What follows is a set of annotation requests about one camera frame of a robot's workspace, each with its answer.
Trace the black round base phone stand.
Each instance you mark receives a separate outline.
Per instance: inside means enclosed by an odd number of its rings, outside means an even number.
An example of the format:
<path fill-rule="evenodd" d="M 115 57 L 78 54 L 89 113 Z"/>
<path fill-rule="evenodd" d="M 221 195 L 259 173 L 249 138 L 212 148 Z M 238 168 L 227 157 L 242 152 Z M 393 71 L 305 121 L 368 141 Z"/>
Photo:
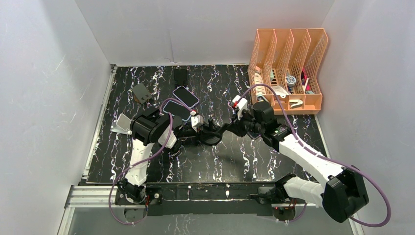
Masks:
<path fill-rule="evenodd" d="M 222 126 L 216 125 L 212 118 L 199 128 L 199 140 L 202 144 L 208 146 L 217 145 L 223 138 L 223 133 L 230 126 L 230 123 L 225 123 Z"/>

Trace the orange desk file organizer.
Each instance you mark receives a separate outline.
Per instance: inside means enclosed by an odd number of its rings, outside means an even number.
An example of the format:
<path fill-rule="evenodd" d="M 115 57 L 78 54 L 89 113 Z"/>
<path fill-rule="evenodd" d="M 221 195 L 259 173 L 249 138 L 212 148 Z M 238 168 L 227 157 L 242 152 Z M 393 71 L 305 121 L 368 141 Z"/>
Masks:
<path fill-rule="evenodd" d="M 318 84 L 318 72 L 328 45 L 328 35 L 323 28 L 303 29 L 257 29 L 254 47 L 248 66 L 249 83 L 254 85 L 255 67 L 262 69 L 263 84 L 280 85 L 290 94 L 282 99 L 273 89 L 266 88 L 264 96 L 270 102 L 274 113 L 281 115 L 316 115 L 322 107 L 323 95 Z M 301 72 L 309 78 L 309 91 L 304 91 Z M 275 80 L 270 83 L 270 72 L 274 70 Z M 294 87 L 287 87 L 285 76 L 297 79 Z M 250 92 L 252 103 L 256 103 L 256 93 Z M 301 99 L 303 105 L 291 109 L 290 99 Z"/>

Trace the purple back magsafe phone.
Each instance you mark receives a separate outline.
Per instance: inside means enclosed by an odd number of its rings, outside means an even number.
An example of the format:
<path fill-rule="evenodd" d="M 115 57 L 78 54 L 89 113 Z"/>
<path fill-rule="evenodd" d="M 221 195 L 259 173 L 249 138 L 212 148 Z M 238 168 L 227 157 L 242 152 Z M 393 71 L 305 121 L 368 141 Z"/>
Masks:
<path fill-rule="evenodd" d="M 252 140 L 256 140 L 256 139 L 260 138 L 261 135 L 258 134 L 258 133 L 253 133 L 253 134 L 250 134 L 250 137 L 251 137 Z"/>

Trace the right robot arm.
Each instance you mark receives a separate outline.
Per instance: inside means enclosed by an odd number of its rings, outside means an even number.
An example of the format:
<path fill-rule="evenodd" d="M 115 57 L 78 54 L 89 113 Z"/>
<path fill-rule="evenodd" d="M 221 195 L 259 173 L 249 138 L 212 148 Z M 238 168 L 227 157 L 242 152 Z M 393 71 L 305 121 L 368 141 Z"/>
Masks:
<path fill-rule="evenodd" d="M 287 174 L 276 181 L 272 189 L 257 197 L 269 197 L 282 203 L 301 199 L 323 207 L 337 222 L 344 222 L 369 203 L 363 177 L 351 167 L 320 158 L 319 152 L 277 121 L 268 102 L 255 103 L 253 112 L 249 113 L 247 100 L 237 96 L 232 107 L 235 114 L 226 130 L 238 136 L 259 135 L 267 146 L 295 161 L 315 178 L 312 182 Z"/>

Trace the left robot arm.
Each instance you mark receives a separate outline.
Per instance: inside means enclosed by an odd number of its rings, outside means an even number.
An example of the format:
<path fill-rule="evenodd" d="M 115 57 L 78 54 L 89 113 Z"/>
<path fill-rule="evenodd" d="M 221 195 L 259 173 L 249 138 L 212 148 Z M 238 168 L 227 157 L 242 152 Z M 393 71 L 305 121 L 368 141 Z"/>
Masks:
<path fill-rule="evenodd" d="M 179 134 L 184 130 L 182 124 L 181 116 L 171 112 L 163 115 L 158 108 L 145 110 L 132 121 L 130 163 L 114 181 L 129 203 L 142 204 L 147 200 L 148 163 L 166 148 L 173 152 L 181 148 Z"/>

